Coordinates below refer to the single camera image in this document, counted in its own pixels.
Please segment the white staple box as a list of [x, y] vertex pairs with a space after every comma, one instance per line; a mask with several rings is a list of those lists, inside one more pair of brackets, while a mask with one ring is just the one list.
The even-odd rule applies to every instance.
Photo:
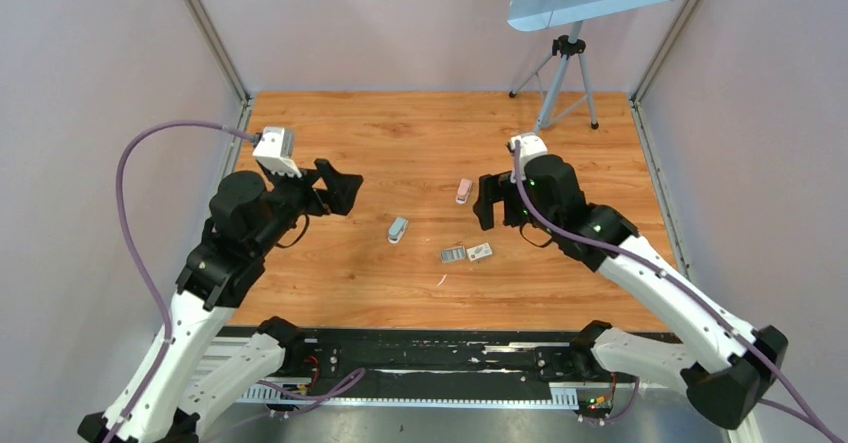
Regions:
[[492, 247], [489, 243], [482, 243], [466, 249], [467, 259], [475, 262], [481, 259], [491, 257], [493, 255]]

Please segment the grey white stapler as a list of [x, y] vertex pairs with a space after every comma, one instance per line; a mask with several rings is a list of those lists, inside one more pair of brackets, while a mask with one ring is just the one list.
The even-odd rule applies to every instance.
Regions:
[[392, 244], [398, 243], [403, 238], [408, 224], [409, 221], [406, 218], [396, 217], [388, 228], [387, 240]]

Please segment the grey staple strips tray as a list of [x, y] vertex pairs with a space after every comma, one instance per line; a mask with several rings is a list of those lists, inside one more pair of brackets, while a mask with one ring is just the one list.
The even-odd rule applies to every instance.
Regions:
[[466, 258], [467, 252], [464, 246], [453, 246], [440, 252], [440, 260], [445, 264], [462, 261]]

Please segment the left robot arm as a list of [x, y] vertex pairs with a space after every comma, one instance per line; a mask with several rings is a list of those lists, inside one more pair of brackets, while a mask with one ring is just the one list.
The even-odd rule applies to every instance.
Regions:
[[364, 179], [326, 159], [299, 177], [234, 172], [211, 198], [200, 243], [188, 254], [162, 328], [130, 383], [77, 433], [87, 442], [196, 442], [252, 385], [305, 357], [303, 334], [280, 317], [204, 378], [191, 379], [222, 327], [265, 271], [266, 256], [300, 217], [346, 216]]

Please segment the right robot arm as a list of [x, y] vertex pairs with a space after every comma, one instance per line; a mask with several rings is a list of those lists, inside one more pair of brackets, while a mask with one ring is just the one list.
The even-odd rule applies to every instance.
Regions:
[[561, 157], [535, 157], [521, 176], [484, 174], [473, 211], [480, 226], [532, 225], [567, 257], [637, 298], [663, 321], [678, 343], [662, 343], [595, 320], [575, 338], [576, 367], [625, 373], [685, 395], [718, 427], [735, 430], [777, 379], [786, 336], [769, 325], [755, 328], [707, 298], [670, 266], [638, 228], [608, 205], [589, 202], [574, 168]]

